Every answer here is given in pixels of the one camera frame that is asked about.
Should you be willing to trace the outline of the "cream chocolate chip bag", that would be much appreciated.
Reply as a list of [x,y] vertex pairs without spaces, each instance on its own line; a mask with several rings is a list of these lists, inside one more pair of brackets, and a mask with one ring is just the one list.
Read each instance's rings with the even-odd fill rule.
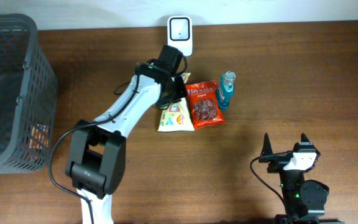
[[194,130],[186,98],[181,98],[179,101],[171,103],[167,109],[162,110],[157,130],[159,133]]

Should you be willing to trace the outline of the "red snack bag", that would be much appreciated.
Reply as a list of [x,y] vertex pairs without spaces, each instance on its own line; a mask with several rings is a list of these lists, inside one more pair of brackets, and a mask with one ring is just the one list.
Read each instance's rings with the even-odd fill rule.
[[225,123],[218,106],[216,80],[186,85],[187,98],[195,129]]

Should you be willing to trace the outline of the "blue mouthwash bottle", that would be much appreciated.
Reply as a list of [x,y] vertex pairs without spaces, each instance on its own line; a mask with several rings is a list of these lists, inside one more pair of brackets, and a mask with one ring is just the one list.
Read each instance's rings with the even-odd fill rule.
[[235,79],[236,74],[232,71],[228,71],[221,75],[220,84],[218,89],[216,90],[218,106],[221,110],[226,110],[228,108],[229,102],[234,95]]

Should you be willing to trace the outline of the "small orange box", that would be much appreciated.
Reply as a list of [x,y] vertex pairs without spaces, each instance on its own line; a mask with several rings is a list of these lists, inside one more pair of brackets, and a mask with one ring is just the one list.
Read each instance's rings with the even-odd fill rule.
[[49,127],[46,124],[37,124],[31,127],[29,147],[39,154],[44,154],[49,148]]

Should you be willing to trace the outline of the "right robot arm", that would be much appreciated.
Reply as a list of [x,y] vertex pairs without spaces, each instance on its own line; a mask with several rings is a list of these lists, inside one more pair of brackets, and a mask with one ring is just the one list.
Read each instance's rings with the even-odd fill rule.
[[[254,176],[278,196],[285,214],[276,215],[274,223],[341,223],[338,219],[322,219],[324,206],[329,195],[329,187],[317,180],[306,180],[304,174],[315,167],[321,153],[314,144],[301,134],[291,151],[274,153],[268,134],[264,134],[264,143],[259,157],[251,160],[250,170]],[[269,174],[280,176],[281,193],[262,180],[253,169],[254,162],[268,164]]]

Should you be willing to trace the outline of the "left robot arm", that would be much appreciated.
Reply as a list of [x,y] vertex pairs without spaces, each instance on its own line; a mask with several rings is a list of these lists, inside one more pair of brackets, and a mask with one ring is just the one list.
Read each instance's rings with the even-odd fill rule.
[[83,223],[112,223],[112,195],[126,168],[126,141],[152,106],[167,107],[186,96],[178,71],[186,58],[164,45],[158,58],[136,66],[127,88],[92,122],[77,122],[65,173],[81,200]]

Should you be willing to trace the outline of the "white barcode scanner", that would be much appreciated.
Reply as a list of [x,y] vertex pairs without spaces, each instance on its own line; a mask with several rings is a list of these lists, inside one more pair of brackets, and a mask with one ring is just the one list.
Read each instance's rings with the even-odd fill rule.
[[193,23],[189,16],[171,16],[167,20],[167,44],[188,57],[193,53]]

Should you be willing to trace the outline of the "grey plastic mesh basket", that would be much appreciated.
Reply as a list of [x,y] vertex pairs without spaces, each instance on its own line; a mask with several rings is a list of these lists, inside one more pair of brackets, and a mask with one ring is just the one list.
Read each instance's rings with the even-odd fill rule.
[[[30,173],[49,160],[58,82],[24,14],[0,14],[0,174]],[[29,147],[31,127],[49,127],[49,148]]]

